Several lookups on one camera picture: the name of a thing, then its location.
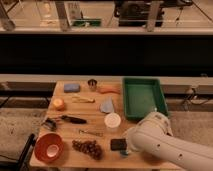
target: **grapes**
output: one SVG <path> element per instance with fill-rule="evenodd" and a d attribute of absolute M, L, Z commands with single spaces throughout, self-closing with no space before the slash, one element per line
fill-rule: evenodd
<path fill-rule="evenodd" d="M 76 151 L 83 152 L 85 154 L 90 155 L 95 160 L 100 160 L 102 158 L 102 148 L 97 144 L 96 140 L 94 141 L 72 141 L 72 147 Z"/>

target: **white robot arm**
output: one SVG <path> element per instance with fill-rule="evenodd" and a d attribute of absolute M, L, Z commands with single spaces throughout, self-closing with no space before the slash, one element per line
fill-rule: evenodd
<path fill-rule="evenodd" d="M 146 151 L 189 171 L 213 170 L 213 148 L 171 136 L 168 118 L 159 112 L 147 115 L 126 132 L 127 146 Z"/>

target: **wooden tabletop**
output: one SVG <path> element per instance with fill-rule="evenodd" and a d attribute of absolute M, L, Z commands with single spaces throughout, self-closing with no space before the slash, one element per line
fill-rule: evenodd
<path fill-rule="evenodd" d="M 81 91 L 79 95 L 95 99 L 95 103 L 73 103 L 73 93 L 64 93 L 64 84 L 79 83 Z M 98 86 L 110 85 L 122 90 L 120 82 L 98 82 Z M 116 132 L 108 132 L 104 125 L 106 114 L 100 112 L 100 104 L 111 97 L 113 100 L 115 112 L 121 117 L 121 125 Z M 55 110 L 52 102 L 55 98 L 62 98 L 65 101 L 66 109 L 64 111 Z M 179 169 L 178 166 L 158 159 L 146 152 L 131 153 L 127 157 L 122 157 L 118 151 L 110 150 L 110 140 L 112 138 L 123 138 L 123 133 L 136 123 L 125 119 L 123 113 L 123 99 L 121 94 L 107 93 L 100 94 L 90 91 L 87 82 L 83 81 L 59 81 L 56 84 L 53 97 L 51 99 L 46 116 L 50 118 L 61 116 L 62 114 L 71 115 L 87 120 L 87 124 L 72 124 L 61 121 L 56 133 L 59 134 L 64 142 L 64 149 L 61 156 L 51 164 L 45 164 L 36 159 L 32 154 L 30 165 L 37 167 L 82 167 L 82 168 L 125 168 L 125 169 Z M 89 134 L 79 134 L 78 129 L 102 132 L 103 137 L 97 137 Z M 39 137 L 50 133 L 49 130 L 41 127 Z M 103 149 L 103 158 L 99 161 L 92 159 L 89 155 L 75 151 L 72 147 L 73 140 L 96 140 Z"/>

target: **blue sponge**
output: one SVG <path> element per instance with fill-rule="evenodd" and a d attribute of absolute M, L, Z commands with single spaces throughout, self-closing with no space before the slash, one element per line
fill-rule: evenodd
<path fill-rule="evenodd" d="M 64 84 L 65 93 L 79 92 L 79 91 L 80 91 L 80 85 L 78 83 Z"/>

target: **red bowl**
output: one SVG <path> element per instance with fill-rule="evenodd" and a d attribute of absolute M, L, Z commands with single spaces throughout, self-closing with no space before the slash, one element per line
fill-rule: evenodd
<path fill-rule="evenodd" d="M 58 134 L 49 133 L 39 138 L 34 153 L 38 160 L 50 163 L 60 156 L 63 145 L 63 141 Z"/>

